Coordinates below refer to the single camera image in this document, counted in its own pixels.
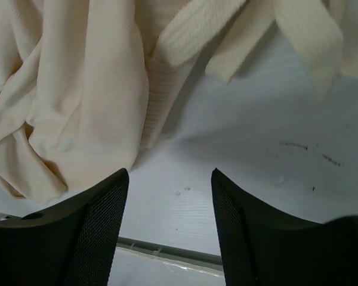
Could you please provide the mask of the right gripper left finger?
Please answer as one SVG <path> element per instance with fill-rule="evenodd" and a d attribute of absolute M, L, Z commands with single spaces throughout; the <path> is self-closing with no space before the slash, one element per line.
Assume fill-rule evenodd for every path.
<path fill-rule="evenodd" d="M 0 221 L 0 285 L 107 285 L 128 195 L 118 170 L 90 189 Z"/>

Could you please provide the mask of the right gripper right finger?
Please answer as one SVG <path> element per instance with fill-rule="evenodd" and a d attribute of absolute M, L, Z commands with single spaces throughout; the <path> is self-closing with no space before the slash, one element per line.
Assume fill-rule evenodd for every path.
<path fill-rule="evenodd" d="M 358 285 L 358 216 L 316 223 L 211 175 L 227 285 Z"/>

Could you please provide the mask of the beige trousers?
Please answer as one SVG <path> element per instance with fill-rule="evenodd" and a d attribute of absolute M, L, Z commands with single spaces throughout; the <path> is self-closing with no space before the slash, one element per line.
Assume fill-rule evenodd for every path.
<path fill-rule="evenodd" d="M 129 169 L 159 136 L 198 54 L 223 82 L 272 24 L 318 97 L 358 77 L 346 1 L 0 1 L 0 188 L 47 203 Z"/>

